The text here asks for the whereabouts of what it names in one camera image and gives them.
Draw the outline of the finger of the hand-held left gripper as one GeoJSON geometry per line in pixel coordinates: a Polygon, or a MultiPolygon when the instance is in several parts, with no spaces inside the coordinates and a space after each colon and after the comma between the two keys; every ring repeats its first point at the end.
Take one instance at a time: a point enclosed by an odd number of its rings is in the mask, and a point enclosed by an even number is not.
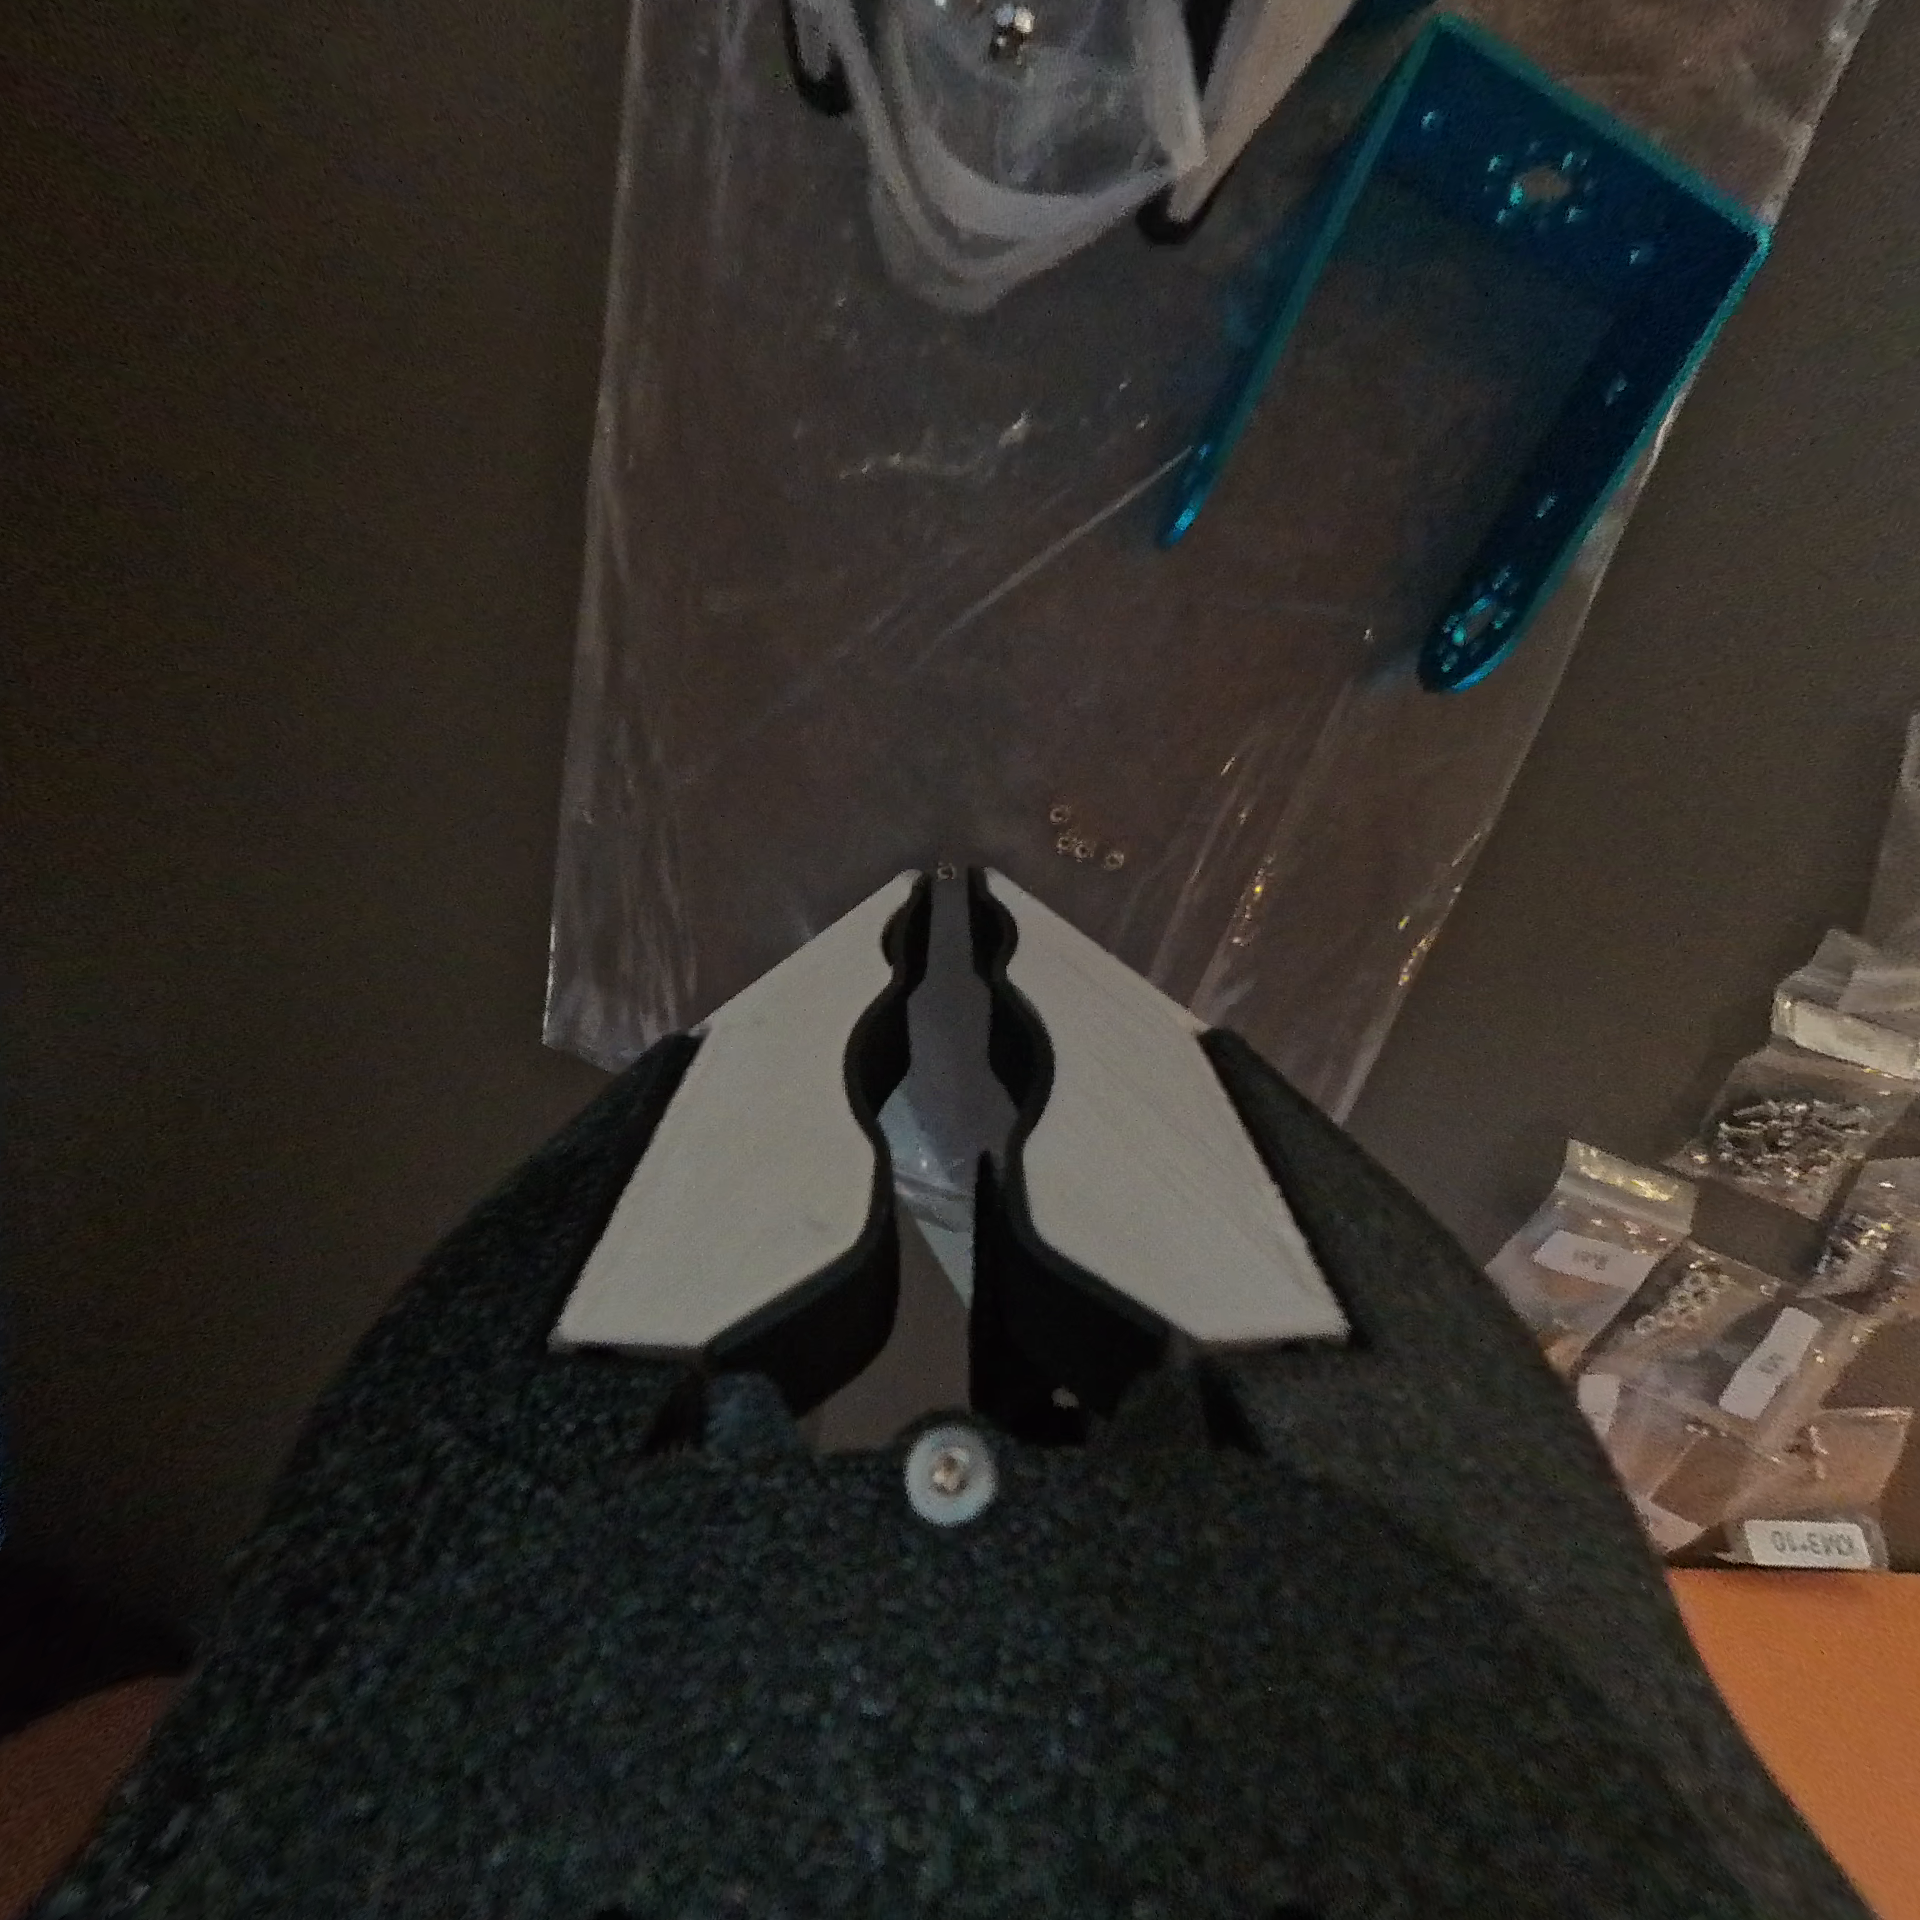
{"type": "Polygon", "coordinates": [[[1206,220],[1217,191],[1286,93],[1353,41],[1370,53],[1406,25],[1403,2],[1181,2],[1205,156],[1140,205],[1150,245],[1181,245],[1206,220]]]}
{"type": "Polygon", "coordinates": [[[852,92],[822,4],[784,2],[784,59],[802,103],[826,117],[852,113],[852,92]]]}

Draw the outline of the pile of small hardware bags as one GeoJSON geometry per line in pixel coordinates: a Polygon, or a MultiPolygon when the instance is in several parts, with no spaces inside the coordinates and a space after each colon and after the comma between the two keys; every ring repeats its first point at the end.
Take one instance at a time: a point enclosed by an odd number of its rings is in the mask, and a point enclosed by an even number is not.
{"type": "Polygon", "coordinates": [[[1669,1564],[1901,1558],[1915,1386],[1846,1378],[1915,1329],[1915,953],[1915,902],[1828,933],[1662,1164],[1569,1140],[1488,1261],[1669,1564]]]}

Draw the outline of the dark grey desk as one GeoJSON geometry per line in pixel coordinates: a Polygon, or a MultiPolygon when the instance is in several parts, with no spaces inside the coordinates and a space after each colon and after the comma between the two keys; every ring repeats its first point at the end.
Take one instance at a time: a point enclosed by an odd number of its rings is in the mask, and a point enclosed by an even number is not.
{"type": "MultiPolygon", "coordinates": [[[[1881,4],[1353,1116],[1488,1257],[1858,922],[1915,709],[1881,4]]],[[[540,1045],[621,4],[5,9],[5,1737],[179,1671],[540,1045]]]]}

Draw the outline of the small clear zip bag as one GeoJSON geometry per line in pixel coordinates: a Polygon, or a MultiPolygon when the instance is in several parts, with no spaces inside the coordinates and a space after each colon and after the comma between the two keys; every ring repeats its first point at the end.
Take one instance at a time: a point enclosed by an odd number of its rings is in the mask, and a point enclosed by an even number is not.
{"type": "Polygon", "coordinates": [[[974,315],[1205,156],[1179,4],[814,2],[849,71],[881,263],[974,315]]]}

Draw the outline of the orange cardboard box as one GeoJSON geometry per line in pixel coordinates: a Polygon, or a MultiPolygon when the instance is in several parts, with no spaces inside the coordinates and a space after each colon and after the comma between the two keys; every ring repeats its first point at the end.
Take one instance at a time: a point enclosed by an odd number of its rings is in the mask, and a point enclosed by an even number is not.
{"type": "Polygon", "coordinates": [[[1917,1574],[1670,1571],[1747,1740],[1881,1917],[1917,1915],[1917,1574]]]}

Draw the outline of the teal metal U bracket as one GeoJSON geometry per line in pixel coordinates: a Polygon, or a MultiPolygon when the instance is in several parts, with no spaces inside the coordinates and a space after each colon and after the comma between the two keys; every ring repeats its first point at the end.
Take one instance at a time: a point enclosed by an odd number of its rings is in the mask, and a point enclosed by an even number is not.
{"type": "Polygon", "coordinates": [[[1434,15],[1310,191],[1253,350],[1176,487],[1164,547],[1181,542],[1209,505],[1377,186],[1604,319],[1421,636],[1420,686],[1461,692],[1513,655],[1560,590],[1738,311],[1772,228],[1499,37],[1462,15],[1434,15]]]}

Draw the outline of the large clear plastic bag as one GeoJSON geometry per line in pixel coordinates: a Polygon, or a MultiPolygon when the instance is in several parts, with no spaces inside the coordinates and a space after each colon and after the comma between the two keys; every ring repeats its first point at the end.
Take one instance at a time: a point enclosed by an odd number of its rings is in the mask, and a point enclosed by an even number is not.
{"type": "Polygon", "coordinates": [[[1310,191],[1451,14],[1772,228],[1877,4],[1406,4],[1186,242],[1132,215],[974,315],[882,268],[780,7],[630,7],[547,1042],[624,1065],[949,858],[1345,1114],[1696,374],[1513,655],[1428,692],[1426,625],[1604,319],[1377,186],[1164,547],[1310,191]]]}

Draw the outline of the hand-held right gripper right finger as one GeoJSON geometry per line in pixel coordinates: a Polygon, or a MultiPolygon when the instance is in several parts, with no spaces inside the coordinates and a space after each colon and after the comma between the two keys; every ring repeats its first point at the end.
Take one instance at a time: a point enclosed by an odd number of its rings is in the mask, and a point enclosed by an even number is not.
{"type": "Polygon", "coordinates": [[[1213,1031],[1000,871],[970,873],[968,927],[1013,1106],[976,1174],[976,1411],[1092,1429],[1170,1365],[1348,1349],[1213,1031]]]}

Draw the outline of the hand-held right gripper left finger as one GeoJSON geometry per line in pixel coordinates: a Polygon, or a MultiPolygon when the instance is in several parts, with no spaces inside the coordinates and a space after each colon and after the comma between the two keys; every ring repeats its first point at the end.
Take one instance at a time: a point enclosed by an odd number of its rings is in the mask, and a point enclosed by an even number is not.
{"type": "Polygon", "coordinates": [[[555,1354],[765,1377],[798,1418],[881,1355],[900,1267],[881,1110],[929,933],[931,878],[904,871],[686,1035],[555,1354]]]}

